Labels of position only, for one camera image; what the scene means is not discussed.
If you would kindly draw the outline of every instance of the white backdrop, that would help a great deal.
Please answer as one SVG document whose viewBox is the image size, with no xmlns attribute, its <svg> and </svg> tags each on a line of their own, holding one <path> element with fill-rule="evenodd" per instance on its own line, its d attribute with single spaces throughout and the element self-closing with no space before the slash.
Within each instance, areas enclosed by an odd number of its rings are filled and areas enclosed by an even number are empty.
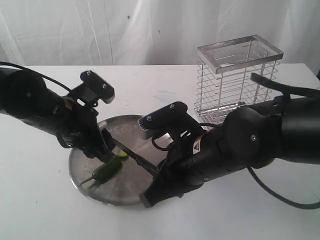
<svg viewBox="0 0 320 240">
<path fill-rule="evenodd" d="M 320 69 L 320 0 L 1 0 L 0 60 L 179 65 L 196 47 L 259 34 Z"/>
</svg>

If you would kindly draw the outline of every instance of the wire basket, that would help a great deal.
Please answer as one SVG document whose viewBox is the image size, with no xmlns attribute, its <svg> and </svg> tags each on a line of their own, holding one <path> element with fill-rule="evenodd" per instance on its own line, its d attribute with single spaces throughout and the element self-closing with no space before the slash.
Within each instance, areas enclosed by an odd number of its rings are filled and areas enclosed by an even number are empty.
<svg viewBox="0 0 320 240">
<path fill-rule="evenodd" d="M 270 99 L 270 89 L 250 80 L 251 73 L 276 79 L 284 53 L 259 35 L 197 48 L 200 60 L 195 112 L 206 123 L 222 123 L 232 110 Z"/>
</svg>

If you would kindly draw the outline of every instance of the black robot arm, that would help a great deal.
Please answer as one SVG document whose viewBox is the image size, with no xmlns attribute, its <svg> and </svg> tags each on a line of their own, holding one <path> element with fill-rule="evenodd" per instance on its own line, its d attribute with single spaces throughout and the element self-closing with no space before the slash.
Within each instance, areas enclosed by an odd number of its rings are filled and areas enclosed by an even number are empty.
<svg viewBox="0 0 320 240">
<path fill-rule="evenodd" d="M 100 130 L 98 100 L 110 103 L 115 91 L 111 85 L 92 71 L 85 71 L 81 85 L 59 96 L 47 88 L 38 72 L 12 63 L 0 65 L 19 69 L 0 68 L 0 112 L 15 117 L 27 125 L 55 135 L 64 148 L 78 148 L 89 158 L 102 162 L 110 159 L 115 147 L 110 133 Z"/>
<path fill-rule="evenodd" d="M 142 118 L 139 123 L 144 136 L 156 136 L 158 133 L 175 135 L 167 148 L 166 159 L 158 166 L 158 174 L 140 195 L 145 207 L 152 207 L 174 196 L 182 197 L 205 182 L 248 168 L 257 182 L 278 199 L 297 208 L 320 208 L 320 203 L 299 204 L 278 196 L 262 185 L 252 171 L 252 168 L 267 166 L 275 158 L 320 164 L 319 91 L 292 88 L 281 88 L 285 94 L 274 100 L 233 110 L 222 124 L 214 125 L 209 131 L 201 131 L 199 123 L 189 124 L 191 117 L 186 106 L 184 113 L 174 118 L 177 115 L 175 111 L 182 111 L 171 107 L 177 103 Z M 291 99 L 291 90 L 295 94 L 311 96 Z M 168 121 L 156 129 L 152 128 L 150 122 L 165 119 L 164 114 L 168 116 Z M 177 126 L 178 119 L 184 128 L 176 131 L 173 126 Z"/>
</svg>

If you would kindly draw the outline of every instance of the round metal plate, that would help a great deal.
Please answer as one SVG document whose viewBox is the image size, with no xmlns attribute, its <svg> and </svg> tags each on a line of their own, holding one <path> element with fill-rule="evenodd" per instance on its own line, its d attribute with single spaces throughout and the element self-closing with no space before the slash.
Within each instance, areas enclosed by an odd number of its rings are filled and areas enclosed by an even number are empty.
<svg viewBox="0 0 320 240">
<path fill-rule="evenodd" d="M 116 116 L 99 123 L 100 128 L 106 128 L 113 138 L 126 147 L 141 155 L 154 165 L 165 157 L 167 152 L 156 149 L 151 140 L 139 137 L 139 115 Z M 157 140 L 160 146 L 166 147 L 172 139 L 168 134 Z M 79 149 L 72 149 L 69 157 L 69 174 L 74 186 L 86 197 L 102 204 L 125 206 L 140 203 L 139 194 L 144 192 L 152 182 L 152 176 L 137 165 L 131 157 L 124 160 L 120 172 L 104 184 L 91 180 L 79 187 L 79 184 L 89 178 L 92 172 L 102 162 L 97 158 L 87 158 Z"/>
</svg>

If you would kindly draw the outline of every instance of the white tabletop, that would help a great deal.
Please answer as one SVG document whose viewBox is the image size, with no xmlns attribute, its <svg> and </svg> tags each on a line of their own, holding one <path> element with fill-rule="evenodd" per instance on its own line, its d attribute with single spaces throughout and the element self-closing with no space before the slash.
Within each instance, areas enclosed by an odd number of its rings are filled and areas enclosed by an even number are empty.
<svg viewBox="0 0 320 240">
<path fill-rule="evenodd" d="M 96 71 L 116 90 L 111 104 L 99 104 L 99 121 L 117 115 L 145 115 L 174 101 L 185 102 L 194 115 L 195 65 L 30 68 L 70 88 L 81 83 L 81 72 Z M 304 64 L 281 64 L 278 70 L 281 83 L 320 87 Z M 108 206 L 84 197 L 73 186 L 68 170 L 70 151 L 60 147 L 54 136 L 5 115 L 0 115 L 0 129 L 0 239 L 319 239 L 320 210 L 300 210 L 280 202 L 246 170 L 153 208 Z M 257 173 L 285 197 L 310 203 L 320 198 L 319 170 L 320 166 L 276 160 Z"/>
</svg>

